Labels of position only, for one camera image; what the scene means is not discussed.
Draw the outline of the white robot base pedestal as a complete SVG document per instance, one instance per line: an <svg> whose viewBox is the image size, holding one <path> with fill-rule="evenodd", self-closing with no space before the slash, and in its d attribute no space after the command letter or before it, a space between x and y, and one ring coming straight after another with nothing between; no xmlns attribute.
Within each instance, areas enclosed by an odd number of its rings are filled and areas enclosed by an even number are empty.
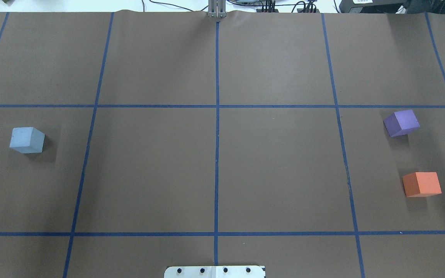
<svg viewBox="0 0 445 278"><path fill-rule="evenodd" d="M166 268L164 278L265 278L264 266L173 266Z"/></svg>

